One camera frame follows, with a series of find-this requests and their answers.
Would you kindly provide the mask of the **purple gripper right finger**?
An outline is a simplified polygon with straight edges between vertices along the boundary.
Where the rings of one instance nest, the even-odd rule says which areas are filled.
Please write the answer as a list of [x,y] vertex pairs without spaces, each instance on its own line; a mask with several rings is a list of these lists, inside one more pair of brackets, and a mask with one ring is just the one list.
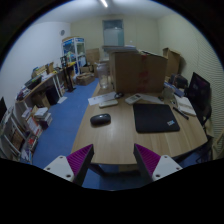
[[133,154],[142,177],[148,183],[160,180],[182,169],[168,155],[160,156],[139,144],[134,144]]

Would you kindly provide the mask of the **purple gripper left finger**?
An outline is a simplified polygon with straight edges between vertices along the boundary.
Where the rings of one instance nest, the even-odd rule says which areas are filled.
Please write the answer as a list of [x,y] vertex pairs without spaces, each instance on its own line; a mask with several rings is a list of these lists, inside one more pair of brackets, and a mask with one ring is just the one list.
[[90,144],[69,156],[58,156],[44,170],[81,186],[93,155],[94,147]]

